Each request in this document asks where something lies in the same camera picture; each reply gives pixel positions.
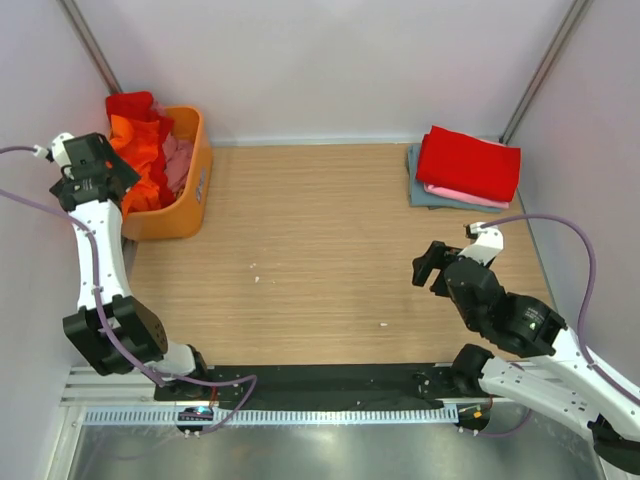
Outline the orange t shirt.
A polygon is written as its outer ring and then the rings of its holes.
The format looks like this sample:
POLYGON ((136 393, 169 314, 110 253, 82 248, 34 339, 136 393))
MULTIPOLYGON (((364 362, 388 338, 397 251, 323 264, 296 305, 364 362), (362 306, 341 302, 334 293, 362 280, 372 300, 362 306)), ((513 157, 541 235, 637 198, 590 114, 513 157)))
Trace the orange t shirt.
POLYGON ((161 210, 175 201, 165 173, 162 122, 141 121, 112 114, 110 143, 116 153, 140 176, 122 200, 123 217, 161 210))

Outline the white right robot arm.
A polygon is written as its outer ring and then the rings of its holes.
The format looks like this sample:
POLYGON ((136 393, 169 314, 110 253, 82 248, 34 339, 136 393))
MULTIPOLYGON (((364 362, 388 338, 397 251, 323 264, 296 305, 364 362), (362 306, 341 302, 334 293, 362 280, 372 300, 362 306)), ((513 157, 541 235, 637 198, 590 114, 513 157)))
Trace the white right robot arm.
POLYGON ((467 344, 452 369, 461 390, 514 400, 589 441, 607 463, 639 472, 639 387, 582 348, 574 330, 545 303, 507 292, 489 266, 433 242, 412 262, 412 283, 449 298, 466 327, 498 349, 550 373, 544 380, 467 344))

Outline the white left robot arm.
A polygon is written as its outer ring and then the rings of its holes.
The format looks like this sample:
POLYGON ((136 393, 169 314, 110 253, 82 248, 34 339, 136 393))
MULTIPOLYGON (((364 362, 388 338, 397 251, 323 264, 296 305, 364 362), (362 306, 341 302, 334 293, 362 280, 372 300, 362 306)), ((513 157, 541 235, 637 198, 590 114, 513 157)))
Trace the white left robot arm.
POLYGON ((65 336, 101 376, 139 370, 157 396, 200 397, 208 388, 202 355, 170 341, 128 283, 121 205, 138 173, 100 133, 60 134, 51 158, 61 178, 50 191, 74 227, 80 267, 77 311, 63 320, 65 336))

